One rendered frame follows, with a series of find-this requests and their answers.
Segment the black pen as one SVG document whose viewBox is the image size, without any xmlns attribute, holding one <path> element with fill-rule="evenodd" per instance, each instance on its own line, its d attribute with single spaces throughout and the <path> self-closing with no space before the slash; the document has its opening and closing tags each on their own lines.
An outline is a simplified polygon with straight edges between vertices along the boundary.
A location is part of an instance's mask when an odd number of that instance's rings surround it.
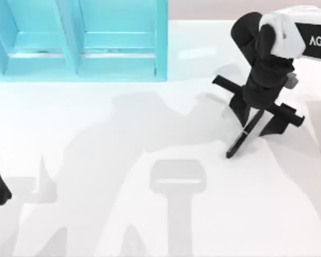
<svg viewBox="0 0 321 257">
<path fill-rule="evenodd" d="M 259 110 L 256 112 L 256 114 L 253 116 L 253 118 L 248 122 L 248 124 L 243 128 L 242 132 L 238 135 L 236 140 L 232 143 L 230 148 L 227 150 L 225 157 L 227 159 L 232 158 L 237 151 L 240 149 L 242 144 L 247 139 L 248 135 L 251 133 L 251 131 L 254 129 L 254 127 L 257 125 L 259 120 L 262 118 L 264 114 L 264 110 Z"/>
</svg>

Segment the pale grey rounded box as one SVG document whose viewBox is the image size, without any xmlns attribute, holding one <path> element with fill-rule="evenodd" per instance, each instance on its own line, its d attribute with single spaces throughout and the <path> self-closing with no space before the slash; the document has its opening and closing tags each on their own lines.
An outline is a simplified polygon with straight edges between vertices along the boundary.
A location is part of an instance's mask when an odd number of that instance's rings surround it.
<svg viewBox="0 0 321 257">
<path fill-rule="evenodd" d="M 292 72 L 287 75 L 287 81 L 285 87 L 288 89 L 293 89 L 298 84 L 297 74 Z"/>
</svg>

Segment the light blue rack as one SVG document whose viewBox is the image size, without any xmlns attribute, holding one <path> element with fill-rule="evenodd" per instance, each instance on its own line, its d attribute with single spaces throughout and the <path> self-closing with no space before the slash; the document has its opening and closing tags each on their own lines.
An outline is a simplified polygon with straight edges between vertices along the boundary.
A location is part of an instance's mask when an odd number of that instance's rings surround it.
<svg viewBox="0 0 321 257">
<path fill-rule="evenodd" d="M 165 81 L 169 0 L 0 0 L 0 81 Z"/>
</svg>

